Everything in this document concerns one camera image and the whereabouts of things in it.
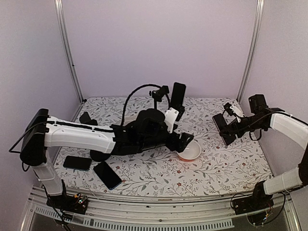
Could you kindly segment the purple-backed black phone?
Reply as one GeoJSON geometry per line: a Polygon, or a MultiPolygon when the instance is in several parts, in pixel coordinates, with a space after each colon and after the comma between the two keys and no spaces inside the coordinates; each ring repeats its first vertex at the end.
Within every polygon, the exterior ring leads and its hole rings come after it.
{"type": "Polygon", "coordinates": [[[236,136],[235,134],[232,134],[227,131],[228,124],[226,123],[226,120],[224,119],[222,113],[219,113],[213,116],[213,121],[214,121],[216,128],[218,129],[219,135],[222,138],[223,143],[226,146],[232,144],[235,141],[236,136]]]}

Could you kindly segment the tall black phone stand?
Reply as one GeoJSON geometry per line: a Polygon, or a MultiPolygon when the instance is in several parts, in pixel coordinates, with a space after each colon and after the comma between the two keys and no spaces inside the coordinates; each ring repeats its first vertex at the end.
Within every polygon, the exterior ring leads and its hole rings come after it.
{"type": "Polygon", "coordinates": [[[153,90],[149,92],[149,95],[154,100],[154,109],[157,109],[157,103],[162,102],[162,98],[166,96],[168,107],[170,107],[170,98],[169,98],[169,87],[166,85],[163,85],[159,88],[159,90],[153,90]]]}

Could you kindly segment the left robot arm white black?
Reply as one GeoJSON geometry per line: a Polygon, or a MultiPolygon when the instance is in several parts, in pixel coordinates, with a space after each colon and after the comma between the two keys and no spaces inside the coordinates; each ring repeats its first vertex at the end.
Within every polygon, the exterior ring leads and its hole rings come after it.
{"type": "Polygon", "coordinates": [[[165,146],[182,153],[194,136],[175,132],[179,116],[173,108],[165,113],[150,108],[140,111],[135,120],[126,125],[97,126],[61,120],[42,108],[18,139],[22,144],[18,154],[22,163],[34,170],[53,201],[61,209],[67,209],[72,203],[71,197],[64,193],[65,186],[49,160],[49,147],[73,147],[124,156],[165,146]]]}

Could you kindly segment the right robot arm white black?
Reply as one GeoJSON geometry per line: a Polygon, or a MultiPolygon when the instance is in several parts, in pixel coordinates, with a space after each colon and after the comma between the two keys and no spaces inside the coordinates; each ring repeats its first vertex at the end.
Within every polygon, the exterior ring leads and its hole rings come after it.
{"type": "Polygon", "coordinates": [[[213,116],[213,121],[223,143],[228,146],[244,134],[255,131],[275,131],[303,150],[300,163],[295,168],[283,172],[271,179],[259,182],[254,187],[249,206],[259,210],[267,203],[268,197],[276,193],[291,192],[308,184],[308,124],[278,107],[269,107],[263,94],[255,94],[248,99],[251,116],[234,104],[223,106],[224,112],[233,116],[228,123],[223,113],[213,116]]]}

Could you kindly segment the blue-edged black phone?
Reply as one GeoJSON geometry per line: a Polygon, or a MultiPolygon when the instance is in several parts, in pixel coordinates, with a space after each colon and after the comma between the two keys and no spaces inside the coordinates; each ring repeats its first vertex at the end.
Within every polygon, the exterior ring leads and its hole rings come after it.
{"type": "Polygon", "coordinates": [[[105,162],[101,162],[93,168],[96,175],[109,189],[113,190],[122,183],[122,179],[112,170],[112,168],[105,162]]]}

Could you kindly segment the black round-base phone stand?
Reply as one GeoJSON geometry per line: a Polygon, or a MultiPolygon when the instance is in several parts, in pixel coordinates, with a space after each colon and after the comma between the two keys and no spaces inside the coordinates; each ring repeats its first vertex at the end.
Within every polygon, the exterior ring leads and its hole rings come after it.
{"type": "Polygon", "coordinates": [[[95,162],[106,161],[108,158],[110,158],[110,156],[110,154],[104,154],[96,150],[90,150],[90,157],[95,162]]]}

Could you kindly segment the short black phone stand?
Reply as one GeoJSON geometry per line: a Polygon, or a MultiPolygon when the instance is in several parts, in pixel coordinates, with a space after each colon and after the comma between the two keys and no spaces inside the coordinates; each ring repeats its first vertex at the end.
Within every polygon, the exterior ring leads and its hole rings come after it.
{"type": "Polygon", "coordinates": [[[88,112],[84,112],[80,117],[79,121],[81,124],[86,124],[86,125],[93,125],[97,126],[98,122],[95,119],[91,119],[90,115],[88,112]]]}

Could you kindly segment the white bowl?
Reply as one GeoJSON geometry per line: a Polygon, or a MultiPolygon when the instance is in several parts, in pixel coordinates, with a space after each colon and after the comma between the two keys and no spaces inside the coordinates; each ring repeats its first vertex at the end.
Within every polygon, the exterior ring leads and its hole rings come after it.
{"type": "Polygon", "coordinates": [[[183,152],[178,153],[178,157],[182,161],[191,162],[200,156],[201,150],[200,144],[196,140],[193,140],[187,145],[183,152]]]}

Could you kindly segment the floral patterned table mat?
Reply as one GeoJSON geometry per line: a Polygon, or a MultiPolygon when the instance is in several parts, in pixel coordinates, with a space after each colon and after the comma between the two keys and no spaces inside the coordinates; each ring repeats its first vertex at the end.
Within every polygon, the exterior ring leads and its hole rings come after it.
{"type": "MultiPolygon", "coordinates": [[[[89,98],[79,117],[88,112],[101,126],[120,124],[125,97],[89,98]]],[[[226,147],[218,134],[212,116],[223,111],[229,98],[185,97],[185,114],[179,125],[180,132],[194,135],[201,146],[200,156],[192,162],[179,159],[176,152],[165,147],[129,156],[111,156],[108,165],[122,179],[114,190],[108,190],[93,171],[98,163],[92,162],[88,171],[67,169],[67,156],[90,157],[90,151],[63,147],[54,163],[58,176],[67,188],[77,191],[104,192],[128,196],[197,197],[225,195],[252,191],[259,181],[273,177],[265,155],[257,141],[249,135],[236,139],[226,147]]]]}

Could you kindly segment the front aluminium rail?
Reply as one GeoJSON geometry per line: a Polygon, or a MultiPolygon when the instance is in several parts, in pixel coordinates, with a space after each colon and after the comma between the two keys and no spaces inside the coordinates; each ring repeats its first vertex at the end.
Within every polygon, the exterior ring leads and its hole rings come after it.
{"type": "Polygon", "coordinates": [[[202,197],[141,197],[86,192],[84,215],[67,218],[47,206],[42,188],[34,187],[26,203],[23,231],[301,231],[289,195],[277,194],[266,210],[236,214],[231,204],[243,194],[202,197]]]}

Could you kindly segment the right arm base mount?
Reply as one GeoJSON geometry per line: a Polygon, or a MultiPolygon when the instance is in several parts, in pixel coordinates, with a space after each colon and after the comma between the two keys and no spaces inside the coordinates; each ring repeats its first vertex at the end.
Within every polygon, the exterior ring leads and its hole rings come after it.
{"type": "Polygon", "coordinates": [[[236,215],[252,213],[247,220],[253,226],[263,226],[272,214],[273,195],[254,192],[251,196],[242,193],[235,194],[230,201],[230,206],[236,215]]]}

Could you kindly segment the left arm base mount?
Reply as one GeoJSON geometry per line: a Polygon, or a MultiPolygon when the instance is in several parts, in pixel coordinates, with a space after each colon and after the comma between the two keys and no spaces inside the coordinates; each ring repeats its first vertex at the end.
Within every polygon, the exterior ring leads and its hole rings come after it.
{"type": "Polygon", "coordinates": [[[67,195],[66,192],[63,192],[58,196],[48,196],[46,204],[61,211],[84,215],[88,208],[88,197],[81,193],[67,195]]]}

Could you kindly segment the right aluminium frame post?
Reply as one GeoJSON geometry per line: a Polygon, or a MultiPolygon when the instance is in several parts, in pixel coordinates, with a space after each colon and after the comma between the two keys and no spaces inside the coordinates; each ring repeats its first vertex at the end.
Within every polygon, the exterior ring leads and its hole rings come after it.
{"type": "Polygon", "coordinates": [[[248,84],[249,75],[250,75],[250,71],[252,68],[255,51],[257,48],[257,41],[258,41],[258,37],[259,37],[261,25],[262,25],[264,3],[265,3],[264,0],[257,0],[255,19],[254,19],[254,24],[253,24],[253,31],[252,31],[252,37],[250,41],[248,56],[246,59],[242,80],[241,80],[239,91],[237,93],[237,98],[236,98],[238,103],[240,103],[243,100],[245,89],[248,84]]]}

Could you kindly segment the aluminium frame post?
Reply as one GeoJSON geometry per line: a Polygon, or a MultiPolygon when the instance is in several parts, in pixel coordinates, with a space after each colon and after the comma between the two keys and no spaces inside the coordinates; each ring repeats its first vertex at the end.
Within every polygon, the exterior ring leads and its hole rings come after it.
{"type": "Polygon", "coordinates": [[[65,24],[65,17],[64,17],[63,1],[55,0],[54,3],[55,3],[55,10],[56,10],[59,29],[60,29],[61,39],[62,39],[62,43],[64,47],[64,53],[66,56],[72,83],[73,83],[73,86],[74,86],[79,102],[83,103],[85,99],[82,94],[82,89],[81,89],[81,86],[80,86],[80,83],[77,77],[75,63],[73,60],[73,55],[72,55],[70,44],[69,44],[69,38],[68,38],[67,28],[65,24]]]}
{"type": "Polygon", "coordinates": [[[255,51],[257,48],[257,41],[258,41],[258,37],[259,37],[261,25],[262,25],[264,3],[265,3],[264,0],[257,0],[255,19],[254,19],[254,24],[253,24],[253,31],[252,31],[252,37],[250,41],[248,56],[246,59],[242,80],[241,80],[239,91],[237,93],[237,98],[236,98],[238,103],[240,103],[243,100],[245,89],[248,84],[249,75],[250,75],[250,71],[252,68],[255,51]]]}

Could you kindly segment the left aluminium frame post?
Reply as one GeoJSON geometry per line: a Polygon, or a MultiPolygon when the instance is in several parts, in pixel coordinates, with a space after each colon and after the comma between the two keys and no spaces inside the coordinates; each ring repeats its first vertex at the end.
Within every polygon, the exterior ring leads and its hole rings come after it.
{"type": "Polygon", "coordinates": [[[73,55],[72,55],[70,44],[69,44],[69,38],[68,38],[67,28],[65,24],[65,17],[64,17],[63,1],[55,0],[54,3],[55,3],[55,10],[56,10],[59,29],[60,29],[61,39],[62,39],[62,43],[64,47],[64,53],[66,56],[72,83],[73,83],[73,86],[74,86],[79,102],[83,103],[85,99],[82,94],[82,89],[81,89],[81,86],[80,86],[80,83],[77,77],[75,63],[73,60],[73,55]]]}

